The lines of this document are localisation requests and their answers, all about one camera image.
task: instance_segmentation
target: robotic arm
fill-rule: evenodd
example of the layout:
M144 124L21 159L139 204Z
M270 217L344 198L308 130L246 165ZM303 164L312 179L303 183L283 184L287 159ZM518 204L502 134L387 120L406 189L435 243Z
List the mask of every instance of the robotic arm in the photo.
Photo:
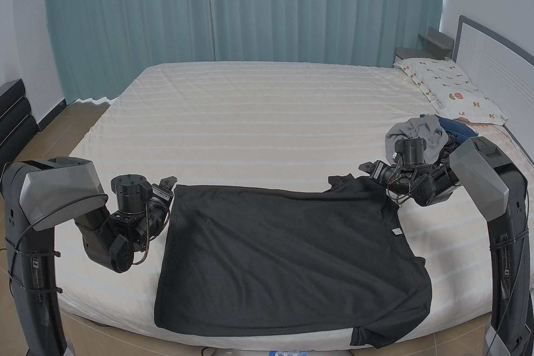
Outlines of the robotic arm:
M106 208L92 162L73 157L9 164L0 181L5 200L10 289L28 343L28 356L73 355L56 293L54 227L70 219L88 257L117 273L146 259L150 240L169 219L175 177L152 186L140 175L112 179L117 212ZM145 254L133 263L134 252Z
M447 200L463 185L488 222L493 274L491 323L486 330L484 356L532 354L532 302L527 181L499 147L484 137L471 138L433 165L424 164L422 138L398 140L397 163L377 160L360 165L370 179L404 202L412 197L420 206Z

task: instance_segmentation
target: white label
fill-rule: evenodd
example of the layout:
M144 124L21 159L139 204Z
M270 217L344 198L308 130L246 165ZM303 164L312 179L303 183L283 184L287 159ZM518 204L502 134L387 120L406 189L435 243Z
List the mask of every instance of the white label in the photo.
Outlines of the white label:
M384 167L383 163L378 164L377 170L375 171L373 175L373 179L378 179L378 175L380 175L380 171L382 170L383 167Z
M170 200L170 196L168 194L165 194L164 192L157 189L156 187L152 187L152 192L154 192L154 194L161 197L162 199L165 199L167 202Z

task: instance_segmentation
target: blue sticker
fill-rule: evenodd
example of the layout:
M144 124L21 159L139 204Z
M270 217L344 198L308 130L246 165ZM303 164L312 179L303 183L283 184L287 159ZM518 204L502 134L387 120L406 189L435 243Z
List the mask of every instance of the blue sticker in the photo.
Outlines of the blue sticker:
M269 356L308 356L308 352L269 352Z

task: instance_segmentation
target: black t-shirt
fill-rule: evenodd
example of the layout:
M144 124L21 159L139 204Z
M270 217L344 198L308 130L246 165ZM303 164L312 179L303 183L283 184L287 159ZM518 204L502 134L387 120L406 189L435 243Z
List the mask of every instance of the black t-shirt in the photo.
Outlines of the black t-shirt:
M327 192L175 189L155 324L199 336L353 328L351 345L391 344L430 312L424 259L397 205L366 177Z

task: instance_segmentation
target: white pillow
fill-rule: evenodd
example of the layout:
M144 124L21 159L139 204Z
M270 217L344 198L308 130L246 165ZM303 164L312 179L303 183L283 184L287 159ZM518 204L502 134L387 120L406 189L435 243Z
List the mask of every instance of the white pillow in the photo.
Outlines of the white pillow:
M471 123L504 125L503 112L471 83L454 61L410 58L396 62L395 66L410 76L440 116Z

